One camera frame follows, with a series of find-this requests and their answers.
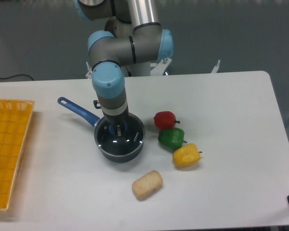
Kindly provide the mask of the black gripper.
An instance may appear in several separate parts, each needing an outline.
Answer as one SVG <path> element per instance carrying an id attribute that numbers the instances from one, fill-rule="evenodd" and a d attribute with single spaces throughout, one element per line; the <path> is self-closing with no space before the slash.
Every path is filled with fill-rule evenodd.
<path id="1" fill-rule="evenodd" d="M 123 103 L 123 105 L 121 105 L 121 106 L 119 106 L 118 108 L 115 108 L 115 109 L 109 109 L 109 108 L 103 107 L 98 100 L 94 100 L 93 101 L 93 105 L 94 105 L 94 107 L 96 109 L 101 109 L 103 114 L 104 114 L 104 118 L 109 123 L 111 123 L 108 126 L 109 132 L 111 134 L 115 134 L 115 129 L 114 129 L 114 126 L 113 126 L 113 125 L 115 125 L 116 126 L 117 135 L 121 136 L 121 126 L 120 126 L 120 124 L 123 124 L 127 120 L 128 114 L 129 114 L 127 100 Z"/>

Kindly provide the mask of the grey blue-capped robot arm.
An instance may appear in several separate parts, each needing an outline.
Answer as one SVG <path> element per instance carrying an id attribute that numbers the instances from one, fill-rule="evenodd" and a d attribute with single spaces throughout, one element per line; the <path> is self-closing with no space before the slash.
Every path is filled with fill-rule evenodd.
<path id="1" fill-rule="evenodd" d="M 93 88 L 105 120 L 114 127 L 116 135 L 121 135 L 129 114 L 121 67 L 170 58 L 171 32 L 161 27 L 154 0 L 76 0 L 74 3 L 83 18 L 108 17 L 131 26 L 131 32 L 123 36 L 114 28 L 96 31 L 88 38 Z"/>

